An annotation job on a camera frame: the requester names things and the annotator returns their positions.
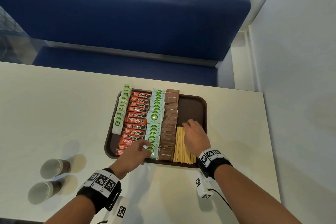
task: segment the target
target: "hand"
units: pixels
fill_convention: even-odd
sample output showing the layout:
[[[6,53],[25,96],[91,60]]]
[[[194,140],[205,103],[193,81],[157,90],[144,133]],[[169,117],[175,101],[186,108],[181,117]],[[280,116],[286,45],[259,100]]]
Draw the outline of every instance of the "hand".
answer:
[[[150,146],[151,142],[141,139],[132,143],[124,150],[123,154],[110,166],[116,177],[121,180],[127,173],[145,163],[145,158],[149,158],[152,152],[146,150],[143,147],[144,145]]]
[[[192,154],[199,157],[202,151],[211,148],[207,134],[197,121],[188,120],[182,126],[185,129],[184,144]]]

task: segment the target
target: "blue backrest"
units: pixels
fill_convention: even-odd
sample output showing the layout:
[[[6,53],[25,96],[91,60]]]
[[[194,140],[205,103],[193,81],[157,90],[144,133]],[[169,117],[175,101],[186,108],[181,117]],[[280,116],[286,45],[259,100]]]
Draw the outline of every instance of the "blue backrest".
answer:
[[[223,60],[248,0],[0,0],[33,38]]]

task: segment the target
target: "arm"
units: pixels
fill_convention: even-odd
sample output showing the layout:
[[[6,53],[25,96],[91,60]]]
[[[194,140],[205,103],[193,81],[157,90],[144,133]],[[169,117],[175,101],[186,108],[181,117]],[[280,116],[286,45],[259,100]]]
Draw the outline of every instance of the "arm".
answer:
[[[145,163],[145,158],[150,157],[152,152],[145,150],[144,145],[150,146],[151,143],[143,139],[132,143],[110,166],[116,177],[121,180],[127,173]],[[45,224],[89,224],[95,215],[95,211],[92,201],[79,195],[49,218]]]
[[[188,120],[184,143],[187,149],[199,156],[211,148],[209,138],[197,121]],[[215,179],[240,224],[301,224],[282,204],[229,165],[215,171]]]

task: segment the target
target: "forearm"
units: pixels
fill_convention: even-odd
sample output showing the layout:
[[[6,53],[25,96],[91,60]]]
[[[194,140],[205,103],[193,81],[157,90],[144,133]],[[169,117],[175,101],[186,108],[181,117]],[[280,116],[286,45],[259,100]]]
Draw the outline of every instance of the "forearm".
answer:
[[[235,168],[221,165],[214,176],[240,224],[301,224],[282,204]]]
[[[55,213],[45,224],[89,224],[95,215],[95,206],[85,196],[77,196]]]

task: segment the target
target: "blue cushioned seat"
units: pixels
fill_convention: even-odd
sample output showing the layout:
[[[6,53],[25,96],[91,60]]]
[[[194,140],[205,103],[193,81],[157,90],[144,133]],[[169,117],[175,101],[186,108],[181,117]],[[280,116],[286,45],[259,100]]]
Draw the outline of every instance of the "blue cushioned seat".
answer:
[[[33,65],[217,86],[217,69],[215,67],[187,65],[63,48],[43,47],[34,60]]]

